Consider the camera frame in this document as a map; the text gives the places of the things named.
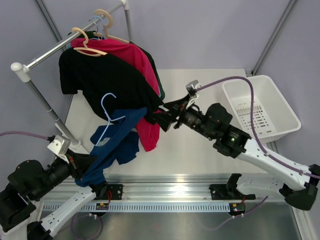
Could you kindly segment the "blue t shirt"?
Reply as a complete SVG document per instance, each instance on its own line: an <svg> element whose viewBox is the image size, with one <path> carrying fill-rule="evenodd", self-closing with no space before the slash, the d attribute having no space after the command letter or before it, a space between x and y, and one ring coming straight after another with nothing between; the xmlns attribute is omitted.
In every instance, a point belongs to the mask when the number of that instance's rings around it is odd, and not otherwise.
<svg viewBox="0 0 320 240"><path fill-rule="evenodd" d="M146 115L145 107L138 109L117 109L110 114L111 119L118 120L111 125L100 125L91 136L95 144L90 156L95 157L82 179L76 179L76 185L87 187L98 185L105 181L104 169L110 167L115 160L126 164L136 157L139 152L138 133L132 131L137 123Z"/></svg>

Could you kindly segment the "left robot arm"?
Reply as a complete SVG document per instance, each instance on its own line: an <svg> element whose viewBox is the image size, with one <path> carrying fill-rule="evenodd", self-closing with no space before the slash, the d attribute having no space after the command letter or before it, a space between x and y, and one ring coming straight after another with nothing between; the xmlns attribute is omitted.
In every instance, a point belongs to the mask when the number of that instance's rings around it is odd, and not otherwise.
<svg viewBox="0 0 320 240"><path fill-rule="evenodd" d="M95 161L87 154L59 155L43 168L37 160L26 160L8 176L0 193L0 237L3 240L52 240L64 224L85 204L107 195L106 181L80 187L61 207L42 220L31 221L35 203L68 177L82 180Z"/></svg>

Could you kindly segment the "light blue wire hanger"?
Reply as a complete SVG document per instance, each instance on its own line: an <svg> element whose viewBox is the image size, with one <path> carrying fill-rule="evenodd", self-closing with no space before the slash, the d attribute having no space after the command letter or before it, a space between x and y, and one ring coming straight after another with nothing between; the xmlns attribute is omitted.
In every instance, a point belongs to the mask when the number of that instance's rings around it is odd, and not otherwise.
<svg viewBox="0 0 320 240"><path fill-rule="evenodd" d="M108 97L108 96L112 96L114 99L117 98L117 97L116 97L113 93L111 93L111 92L106 93L106 94L101 98L100 105L101 105L101 107L102 107L102 109L103 109L103 111L104 111L104 114L105 114L106 118L107 118L107 125L105 126L103 132L102 132L101 135L99 136L99 139L98 139L98 140L96 141L96 143L94 144L95 146L99 146L99 143L101 142L101 140L104 139L104 135L105 135L106 131L108 130L108 128L109 128L109 126L110 126L110 123L117 122L117 121L122 120L122 119L124 119L124 118L126 117L125 115L120 116L120 117L117 117L117 118L111 118L111 117L110 117L110 115L108 114L107 109L106 109L105 106L104 106L104 100L105 100L105 98Z"/></svg>

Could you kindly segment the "black t shirt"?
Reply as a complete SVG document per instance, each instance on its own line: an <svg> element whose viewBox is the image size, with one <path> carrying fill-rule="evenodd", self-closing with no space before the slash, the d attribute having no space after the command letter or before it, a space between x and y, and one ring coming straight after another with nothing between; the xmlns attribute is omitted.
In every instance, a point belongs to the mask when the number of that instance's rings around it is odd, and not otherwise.
<svg viewBox="0 0 320 240"><path fill-rule="evenodd" d="M83 55L72 48L59 57L61 91L64 95L75 95L82 91L91 109L106 119L101 99L106 93L104 106L108 114L115 110L146 108L145 120L155 124L152 114L163 104L147 83L144 76L132 65L108 53L104 56Z"/></svg>

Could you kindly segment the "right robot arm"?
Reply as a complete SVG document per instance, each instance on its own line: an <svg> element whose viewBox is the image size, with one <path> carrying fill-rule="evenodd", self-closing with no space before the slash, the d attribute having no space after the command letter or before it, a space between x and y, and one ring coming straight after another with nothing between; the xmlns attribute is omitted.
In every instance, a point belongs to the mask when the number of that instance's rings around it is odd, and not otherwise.
<svg viewBox="0 0 320 240"><path fill-rule="evenodd" d="M282 196L290 206L309 211L316 201L320 167L297 164L272 150L265 150L245 131L230 124L233 116L220 104L202 113L195 104L187 106L189 96L164 104L153 118L163 131L186 125L209 141L226 157L250 163L271 177L245 177L233 173L224 186L210 186L224 200L254 200L259 195Z"/></svg>

